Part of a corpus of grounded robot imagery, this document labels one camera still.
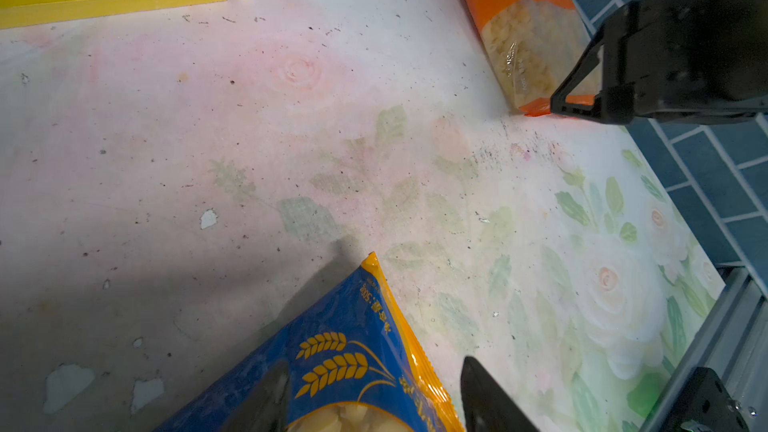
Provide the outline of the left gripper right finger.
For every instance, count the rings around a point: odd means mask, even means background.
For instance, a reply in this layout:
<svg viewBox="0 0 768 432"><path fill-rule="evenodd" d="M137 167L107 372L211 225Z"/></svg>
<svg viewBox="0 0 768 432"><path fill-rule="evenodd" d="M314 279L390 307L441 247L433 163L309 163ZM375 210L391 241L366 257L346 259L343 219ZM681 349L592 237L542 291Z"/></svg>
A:
<svg viewBox="0 0 768 432"><path fill-rule="evenodd" d="M468 432L538 432L533 422L472 356L464 358L460 392Z"/></svg>

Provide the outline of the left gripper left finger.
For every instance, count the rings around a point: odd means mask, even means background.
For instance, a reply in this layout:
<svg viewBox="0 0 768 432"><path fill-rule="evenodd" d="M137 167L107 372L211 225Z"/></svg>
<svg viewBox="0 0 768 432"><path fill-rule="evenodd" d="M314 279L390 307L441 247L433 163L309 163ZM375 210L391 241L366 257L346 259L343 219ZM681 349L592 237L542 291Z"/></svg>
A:
<svg viewBox="0 0 768 432"><path fill-rule="evenodd" d="M287 360L279 360L253 387L219 428L221 432L284 431L287 427L291 378Z"/></svg>

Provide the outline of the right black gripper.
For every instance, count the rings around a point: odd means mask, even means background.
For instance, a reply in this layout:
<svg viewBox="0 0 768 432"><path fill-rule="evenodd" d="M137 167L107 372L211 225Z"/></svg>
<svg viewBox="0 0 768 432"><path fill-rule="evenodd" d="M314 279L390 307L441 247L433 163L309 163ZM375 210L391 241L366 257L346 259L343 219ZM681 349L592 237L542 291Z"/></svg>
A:
<svg viewBox="0 0 768 432"><path fill-rule="evenodd" d="M553 114L618 125L718 125L766 110L767 0L632 0L550 97Z"/></svg>

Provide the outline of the orange macaroni bag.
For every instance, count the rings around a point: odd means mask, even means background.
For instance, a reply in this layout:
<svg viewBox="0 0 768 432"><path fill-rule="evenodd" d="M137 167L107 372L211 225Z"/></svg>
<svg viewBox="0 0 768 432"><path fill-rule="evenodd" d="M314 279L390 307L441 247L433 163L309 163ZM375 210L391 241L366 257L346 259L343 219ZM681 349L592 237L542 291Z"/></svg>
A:
<svg viewBox="0 0 768 432"><path fill-rule="evenodd" d="M548 115L590 41L573 1L465 1L512 112Z"/></svg>

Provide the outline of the blue orange shell pasta bag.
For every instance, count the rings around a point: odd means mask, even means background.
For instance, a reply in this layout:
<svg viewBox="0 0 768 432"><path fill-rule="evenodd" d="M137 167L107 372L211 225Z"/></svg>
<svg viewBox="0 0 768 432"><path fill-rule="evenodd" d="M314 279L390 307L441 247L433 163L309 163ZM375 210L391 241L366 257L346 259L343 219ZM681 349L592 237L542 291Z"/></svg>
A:
<svg viewBox="0 0 768 432"><path fill-rule="evenodd" d="M162 431L220 431L279 360L290 367L284 431L461 431L451 397L400 310L378 257L279 329Z"/></svg>

